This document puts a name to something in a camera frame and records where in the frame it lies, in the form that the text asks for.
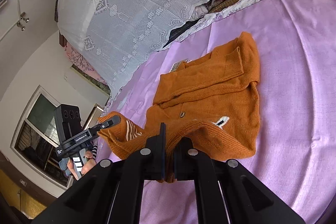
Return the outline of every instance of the clothing tag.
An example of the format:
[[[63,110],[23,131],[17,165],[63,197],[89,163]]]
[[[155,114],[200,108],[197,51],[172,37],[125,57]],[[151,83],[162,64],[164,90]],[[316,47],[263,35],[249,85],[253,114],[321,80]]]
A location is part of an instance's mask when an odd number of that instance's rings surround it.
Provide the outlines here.
[[[171,67],[170,72],[172,72],[172,71],[176,71],[177,67],[178,67],[182,62],[190,63],[191,60],[189,60],[189,59],[184,59],[184,60],[182,60],[182,61],[180,61],[180,62],[176,62],[176,63],[174,63],[173,66]]]

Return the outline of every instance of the ceiling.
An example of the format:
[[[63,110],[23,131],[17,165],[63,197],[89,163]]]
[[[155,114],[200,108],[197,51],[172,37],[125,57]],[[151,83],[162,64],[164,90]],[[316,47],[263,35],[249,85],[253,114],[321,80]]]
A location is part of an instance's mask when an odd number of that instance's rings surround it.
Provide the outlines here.
[[[31,54],[58,29],[54,21],[55,2],[20,0],[20,11],[26,12],[29,22],[22,21],[24,31],[14,26],[0,41],[0,99]],[[17,0],[8,0],[0,9],[0,37],[18,18]]]

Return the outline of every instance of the window frame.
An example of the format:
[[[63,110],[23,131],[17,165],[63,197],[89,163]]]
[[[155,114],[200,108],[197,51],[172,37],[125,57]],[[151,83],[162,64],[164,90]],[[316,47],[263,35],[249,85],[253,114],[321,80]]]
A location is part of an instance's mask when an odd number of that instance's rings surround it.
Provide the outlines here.
[[[37,166],[35,166],[33,163],[31,163],[29,160],[27,160],[16,148],[16,144],[18,142],[18,137],[20,135],[20,132],[22,130],[22,126],[24,124],[24,122],[26,122],[32,129],[34,129],[34,131],[39,134],[42,138],[44,138],[48,143],[50,143],[52,146],[54,147],[58,147],[58,144],[53,142],[52,140],[50,140],[46,135],[44,135],[41,131],[39,131],[29,120],[28,120],[28,115],[31,112],[34,104],[36,103],[38,97],[40,95],[43,95],[45,98],[47,98],[47,100],[49,100],[54,106],[58,107],[60,105],[60,103],[53,98],[41,85],[39,85],[37,87],[37,89],[35,90],[35,92],[33,93],[33,95],[31,96],[30,100],[28,101],[28,104],[26,105],[20,120],[16,126],[15,132],[14,132],[14,136],[12,138],[10,147],[11,149],[14,151],[14,153],[24,162],[26,163],[30,168],[32,168],[35,172],[37,172],[40,176],[44,177],[45,179],[47,179],[48,181],[50,181],[51,183],[53,183],[54,185],[66,190],[68,189],[73,182],[73,176],[70,176],[67,182],[67,186],[64,186],[62,184],[60,184],[59,182],[57,182],[56,180],[54,180],[52,177],[50,177],[49,175],[47,175],[46,173],[44,173],[43,171],[41,171]]]

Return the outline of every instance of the window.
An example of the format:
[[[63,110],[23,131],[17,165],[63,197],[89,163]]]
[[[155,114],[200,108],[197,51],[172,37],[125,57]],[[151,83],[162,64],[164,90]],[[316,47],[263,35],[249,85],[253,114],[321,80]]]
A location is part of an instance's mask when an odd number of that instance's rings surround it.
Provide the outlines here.
[[[54,110],[58,105],[59,103],[39,86],[16,127],[11,148],[40,175],[66,189],[71,181],[59,168],[60,159],[55,152],[59,140]]]
[[[25,122],[38,132],[46,141],[55,147],[59,146],[53,105],[43,94],[40,94]]]

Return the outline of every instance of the white wall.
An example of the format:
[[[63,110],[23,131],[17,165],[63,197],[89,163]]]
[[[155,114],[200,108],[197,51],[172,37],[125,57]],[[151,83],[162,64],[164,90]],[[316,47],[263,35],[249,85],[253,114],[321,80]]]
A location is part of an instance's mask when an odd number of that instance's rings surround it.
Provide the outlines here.
[[[20,0],[21,12],[29,22],[22,21],[22,32],[14,26],[0,41],[0,99],[22,65],[45,40],[58,30],[54,21],[56,0]],[[0,9],[0,37],[19,19],[17,0],[8,0]]]
[[[74,68],[70,67],[65,71],[64,79],[83,97],[88,99],[93,104],[98,104],[102,108],[104,108],[104,105],[106,104],[110,96],[107,93],[103,92],[96,85],[91,83]]]
[[[70,66],[56,32],[24,63],[0,101],[0,150],[21,173],[56,197],[63,190],[31,169],[13,152],[10,145],[22,112],[38,85],[61,104],[77,105],[82,120],[86,120],[94,104],[64,79],[64,72]]]

